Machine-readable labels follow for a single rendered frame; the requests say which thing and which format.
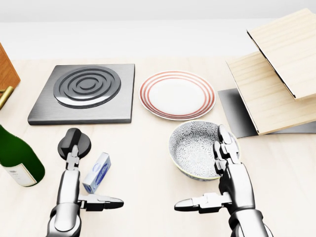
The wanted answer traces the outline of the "green wine bottle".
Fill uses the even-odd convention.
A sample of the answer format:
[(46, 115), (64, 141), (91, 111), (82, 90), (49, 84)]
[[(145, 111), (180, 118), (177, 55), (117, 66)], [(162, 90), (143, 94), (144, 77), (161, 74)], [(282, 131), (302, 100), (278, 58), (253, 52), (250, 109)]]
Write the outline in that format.
[(45, 168), (33, 149), (0, 125), (0, 165), (21, 186), (39, 183)]

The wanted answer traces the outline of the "white plate with red rings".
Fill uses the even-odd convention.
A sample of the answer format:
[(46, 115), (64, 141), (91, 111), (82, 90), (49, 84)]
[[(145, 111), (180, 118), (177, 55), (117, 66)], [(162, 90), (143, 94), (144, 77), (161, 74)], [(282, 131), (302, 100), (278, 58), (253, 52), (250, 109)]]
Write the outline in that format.
[(169, 120), (199, 118), (216, 103), (215, 89), (206, 79), (180, 70), (148, 77), (140, 85), (138, 97), (149, 112)]

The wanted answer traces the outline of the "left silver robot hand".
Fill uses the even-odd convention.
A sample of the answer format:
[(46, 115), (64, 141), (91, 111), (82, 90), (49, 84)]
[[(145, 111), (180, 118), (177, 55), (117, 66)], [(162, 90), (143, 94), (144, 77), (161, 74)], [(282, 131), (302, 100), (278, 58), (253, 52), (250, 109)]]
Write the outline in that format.
[(84, 209), (86, 211), (103, 211), (121, 208), (124, 202), (119, 198), (89, 194), (79, 194), (79, 149), (74, 145), (67, 155), (66, 170), (63, 172), (58, 190), (57, 206)]

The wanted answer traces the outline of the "wooden cabinet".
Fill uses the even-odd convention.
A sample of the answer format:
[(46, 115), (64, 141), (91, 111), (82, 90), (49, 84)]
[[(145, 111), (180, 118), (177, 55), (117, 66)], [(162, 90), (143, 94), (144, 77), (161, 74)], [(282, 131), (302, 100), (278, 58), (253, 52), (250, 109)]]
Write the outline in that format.
[(16, 88), (19, 82), (20, 78), (0, 43), (0, 90), (5, 90), (9, 86)]

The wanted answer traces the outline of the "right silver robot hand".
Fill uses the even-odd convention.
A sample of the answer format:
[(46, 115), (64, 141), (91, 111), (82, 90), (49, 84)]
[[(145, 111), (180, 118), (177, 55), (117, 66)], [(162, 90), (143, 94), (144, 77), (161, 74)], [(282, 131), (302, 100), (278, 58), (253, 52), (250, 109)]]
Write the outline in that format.
[(200, 214), (218, 212), (222, 207), (230, 214), (255, 208), (252, 184), (245, 165), (239, 160), (239, 147), (233, 135), (220, 125), (218, 140), (214, 142), (215, 170), (220, 175), (219, 191), (205, 193), (175, 204), (176, 211), (198, 211)]

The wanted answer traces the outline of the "blue patterned bowl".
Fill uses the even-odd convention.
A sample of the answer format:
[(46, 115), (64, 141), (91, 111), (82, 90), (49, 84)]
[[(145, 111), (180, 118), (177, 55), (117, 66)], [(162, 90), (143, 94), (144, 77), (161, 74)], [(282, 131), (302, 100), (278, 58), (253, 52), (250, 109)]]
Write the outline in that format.
[(182, 173), (198, 181), (212, 181), (221, 177), (215, 169), (213, 148), (222, 127), (222, 124), (193, 120), (175, 128), (168, 141), (168, 150)]

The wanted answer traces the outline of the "round black stove knob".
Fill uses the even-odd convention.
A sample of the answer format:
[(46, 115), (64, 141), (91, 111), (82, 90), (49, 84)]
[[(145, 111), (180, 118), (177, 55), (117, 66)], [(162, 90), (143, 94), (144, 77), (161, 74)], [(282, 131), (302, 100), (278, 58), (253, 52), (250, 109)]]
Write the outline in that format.
[(91, 141), (89, 137), (82, 133), (78, 128), (68, 129), (66, 135), (58, 144), (58, 153), (64, 160), (67, 159), (68, 153), (71, 153), (73, 146), (78, 148), (78, 157), (85, 157), (91, 150)]

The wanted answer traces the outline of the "pale wooden two-tier rack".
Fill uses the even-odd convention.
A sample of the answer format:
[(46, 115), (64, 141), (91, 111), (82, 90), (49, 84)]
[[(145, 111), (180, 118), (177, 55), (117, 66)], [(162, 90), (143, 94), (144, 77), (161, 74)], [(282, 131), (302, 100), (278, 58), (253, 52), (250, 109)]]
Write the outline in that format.
[(219, 91), (232, 133), (316, 134), (316, 14), (305, 8), (247, 33), (258, 49), (227, 62), (236, 87)]

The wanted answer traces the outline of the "flat dark stove plate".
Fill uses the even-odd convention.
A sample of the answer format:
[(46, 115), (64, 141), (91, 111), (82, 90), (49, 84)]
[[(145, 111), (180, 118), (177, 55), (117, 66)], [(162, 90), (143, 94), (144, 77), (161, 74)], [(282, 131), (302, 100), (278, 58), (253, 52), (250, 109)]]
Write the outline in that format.
[(134, 79), (134, 64), (57, 65), (31, 109), (28, 123), (130, 123)]

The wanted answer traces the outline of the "blue white cream cheese box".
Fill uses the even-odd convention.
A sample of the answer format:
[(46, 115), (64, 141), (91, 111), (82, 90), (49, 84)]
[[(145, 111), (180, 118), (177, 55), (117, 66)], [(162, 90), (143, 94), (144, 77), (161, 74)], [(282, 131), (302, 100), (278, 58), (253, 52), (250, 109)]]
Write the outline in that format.
[(103, 178), (111, 167), (111, 160), (108, 153), (101, 153), (92, 169), (84, 178), (82, 184), (89, 194), (95, 193)]

